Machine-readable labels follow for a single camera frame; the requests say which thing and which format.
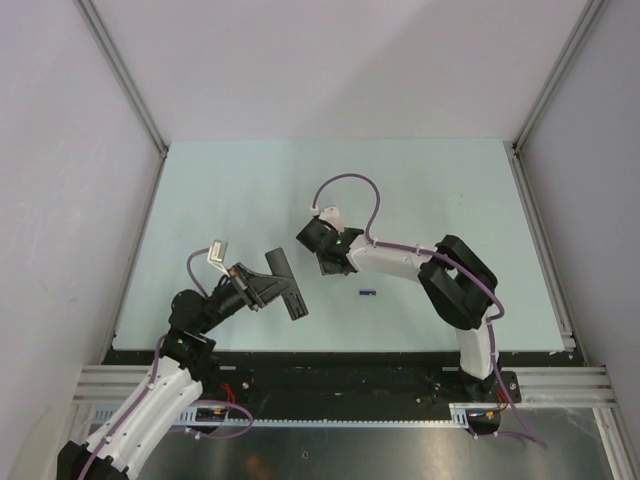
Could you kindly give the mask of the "black remote control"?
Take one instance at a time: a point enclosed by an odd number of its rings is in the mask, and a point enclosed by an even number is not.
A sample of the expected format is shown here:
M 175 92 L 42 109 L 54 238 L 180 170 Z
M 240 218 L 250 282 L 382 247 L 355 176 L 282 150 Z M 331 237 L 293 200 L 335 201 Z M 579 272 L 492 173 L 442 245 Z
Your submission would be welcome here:
M 265 258 L 272 275 L 278 278 L 279 284 L 283 287 L 280 297 L 290 319 L 296 321 L 307 316 L 309 311 L 284 250 L 281 247 L 271 250 L 265 254 Z

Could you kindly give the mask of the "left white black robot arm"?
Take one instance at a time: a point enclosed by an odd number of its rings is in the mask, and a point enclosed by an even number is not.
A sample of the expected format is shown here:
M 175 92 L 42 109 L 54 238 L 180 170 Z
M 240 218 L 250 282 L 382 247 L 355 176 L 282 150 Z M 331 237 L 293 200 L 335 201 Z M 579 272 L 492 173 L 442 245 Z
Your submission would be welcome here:
M 68 441 L 56 462 L 58 479 L 134 479 L 182 412 L 214 397 L 222 385 L 215 341 L 207 333 L 243 308 L 258 311 L 282 299 L 289 316 L 307 315 L 282 249 L 266 254 L 270 271 L 242 263 L 228 268 L 210 294 L 178 293 L 170 329 L 155 347 L 149 371 L 111 418 L 83 443 Z

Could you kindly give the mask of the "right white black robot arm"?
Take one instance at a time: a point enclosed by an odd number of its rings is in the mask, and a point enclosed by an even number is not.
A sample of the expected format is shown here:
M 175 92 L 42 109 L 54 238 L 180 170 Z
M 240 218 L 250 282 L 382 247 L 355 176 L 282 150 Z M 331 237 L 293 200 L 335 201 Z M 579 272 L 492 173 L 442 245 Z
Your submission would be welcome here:
M 496 391 L 499 354 L 487 313 L 497 304 L 497 278 L 460 238 L 447 235 L 433 253 L 421 253 L 417 247 L 374 244 L 362 229 L 340 230 L 316 216 L 296 240 L 316 257 L 323 275 L 376 273 L 420 284 L 438 316 L 455 330 L 463 393 L 484 401 Z

